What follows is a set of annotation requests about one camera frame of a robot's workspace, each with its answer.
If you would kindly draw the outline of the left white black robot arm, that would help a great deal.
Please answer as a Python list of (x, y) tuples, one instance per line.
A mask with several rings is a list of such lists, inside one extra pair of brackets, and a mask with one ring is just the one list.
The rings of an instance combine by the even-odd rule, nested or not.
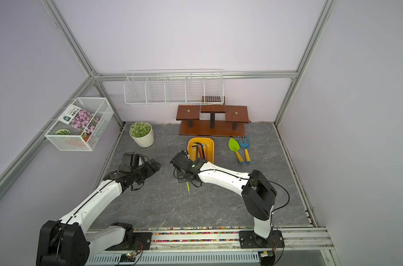
[(160, 163), (139, 154), (130, 154), (117, 171), (110, 172), (81, 204), (58, 221), (47, 221), (40, 230), (36, 265), (83, 266), (108, 248), (124, 244), (143, 251), (133, 226), (116, 222), (93, 235), (88, 230), (103, 210), (127, 188), (134, 190), (160, 170)]

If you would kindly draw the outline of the thin black hex key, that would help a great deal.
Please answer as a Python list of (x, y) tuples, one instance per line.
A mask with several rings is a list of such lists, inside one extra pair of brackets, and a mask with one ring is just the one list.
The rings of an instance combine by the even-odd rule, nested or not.
[(190, 158), (195, 161), (197, 158), (200, 157), (199, 154), (199, 148), (198, 148), (198, 144), (193, 143), (191, 146), (191, 154), (190, 154)]

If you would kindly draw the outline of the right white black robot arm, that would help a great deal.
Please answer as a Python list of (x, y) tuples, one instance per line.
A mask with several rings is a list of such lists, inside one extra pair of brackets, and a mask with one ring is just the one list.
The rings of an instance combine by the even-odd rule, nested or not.
[(248, 213), (254, 218), (252, 231), (240, 231), (239, 243), (242, 249), (271, 248), (284, 246), (279, 230), (273, 230), (272, 215), (277, 191), (262, 172), (236, 172), (208, 162), (206, 159), (191, 160), (184, 151), (177, 153), (170, 161), (180, 182), (199, 185), (214, 184), (228, 189), (242, 197)]

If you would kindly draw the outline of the long black hex key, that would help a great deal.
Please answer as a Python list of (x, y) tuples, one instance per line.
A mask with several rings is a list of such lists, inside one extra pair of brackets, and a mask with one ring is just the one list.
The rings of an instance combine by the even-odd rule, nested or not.
[(192, 148), (196, 150), (196, 158), (206, 159), (203, 144), (199, 142), (193, 142), (193, 144)]

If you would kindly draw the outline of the red long hex key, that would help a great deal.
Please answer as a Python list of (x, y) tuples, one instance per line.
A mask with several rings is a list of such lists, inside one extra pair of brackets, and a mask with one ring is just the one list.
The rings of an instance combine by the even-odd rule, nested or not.
[(201, 149), (202, 149), (202, 156), (203, 156), (203, 159), (209, 160), (209, 158), (208, 158), (208, 147), (207, 147), (207, 145), (201, 143), (200, 146), (201, 146)]

